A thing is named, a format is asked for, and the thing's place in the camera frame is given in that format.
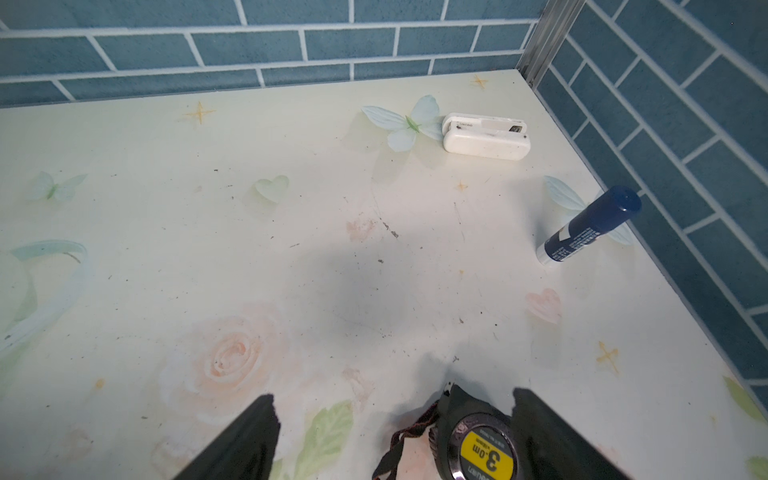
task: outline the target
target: white countertop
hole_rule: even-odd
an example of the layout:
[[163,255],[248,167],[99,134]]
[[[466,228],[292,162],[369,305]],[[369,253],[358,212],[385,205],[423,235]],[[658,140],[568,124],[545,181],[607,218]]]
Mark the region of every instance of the white countertop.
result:
[[[0,264],[74,242],[23,262],[42,326],[0,360],[0,477],[170,478],[273,392],[282,474],[369,478],[455,380],[505,412],[531,388],[635,478],[749,478],[768,425],[730,398],[728,368],[642,247],[606,238],[550,270],[536,260],[564,212],[543,176],[584,199],[599,186],[518,72],[480,77],[0,110]],[[425,94],[442,114],[525,120],[531,153],[466,157],[420,135],[396,154],[360,111],[406,114]],[[198,102],[202,123],[186,115]],[[70,201],[27,201],[40,171],[88,176]],[[290,185],[270,204],[252,186],[278,175]],[[14,271],[0,286],[26,288]],[[559,324],[527,310],[547,288]],[[297,474],[333,406],[340,455]],[[435,478],[424,443],[414,452],[399,478]]]

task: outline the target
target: tiled corner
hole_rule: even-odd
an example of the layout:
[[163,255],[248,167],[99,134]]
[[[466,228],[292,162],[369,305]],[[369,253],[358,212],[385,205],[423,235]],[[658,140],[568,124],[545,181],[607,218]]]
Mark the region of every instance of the tiled corner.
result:
[[677,83],[682,83],[714,48],[658,0],[631,0],[616,22]]
[[118,70],[197,65],[183,35],[122,35],[96,41]]
[[429,72],[429,60],[377,61],[355,63],[355,80],[418,77]]
[[581,10],[570,35],[611,81],[618,80],[637,57],[589,5]]
[[519,60],[520,55],[438,58],[432,67],[432,74],[442,75],[465,71],[507,70],[515,68]]
[[733,138],[768,169],[768,92],[718,58],[686,89]]
[[606,185],[624,185],[635,191],[640,190],[640,185],[624,168],[624,165],[594,126],[588,124],[584,127],[574,142],[581,153],[589,159],[590,166]]
[[300,85],[348,81],[349,65],[317,65],[314,67],[265,68],[262,70],[264,84],[268,87],[277,85]]
[[687,167],[768,256],[768,186],[722,141],[696,156]]
[[204,33],[192,35],[206,65],[238,65],[301,60],[295,31]]
[[401,28],[398,55],[469,52],[476,27]]
[[442,0],[355,0],[355,22],[426,22],[439,20]]
[[451,0],[445,19],[538,18],[546,5],[546,0]]
[[475,51],[518,50],[529,25],[487,25],[481,27]]
[[304,36],[309,60],[387,57],[395,44],[394,28],[307,30]]
[[144,97],[188,91],[228,90],[259,86],[255,70],[213,71],[192,74],[141,75],[136,77],[62,80],[76,98]]
[[637,127],[637,122],[589,65],[581,69],[571,89],[605,133],[619,145]]
[[643,61],[619,85],[619,92],[680,158],[714,135]]
[[85,38],[0,39],[0,75],[107,70]]
[[621,153],[681,228],[714,213],[646,132],[637,134]]
[[60,101],[68,100],[50,81],[0,84],[0,105],[3,106],[52,104]]
[[348,0],[241,1],[249,25],[338,23],[349,19]]

